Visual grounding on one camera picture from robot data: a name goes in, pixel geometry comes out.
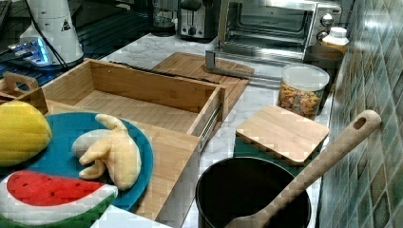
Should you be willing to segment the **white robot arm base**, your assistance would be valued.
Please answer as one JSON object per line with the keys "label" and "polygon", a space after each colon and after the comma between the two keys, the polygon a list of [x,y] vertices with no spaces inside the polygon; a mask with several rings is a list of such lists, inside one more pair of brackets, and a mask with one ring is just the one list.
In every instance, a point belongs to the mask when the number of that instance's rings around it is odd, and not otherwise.
{"label": "white robot arm base", "polygon": [[70,67],[83,59],[67,0],[24,2],[31,24],[20,35],[20,42],[33,52],[26,61],[38,67]]}

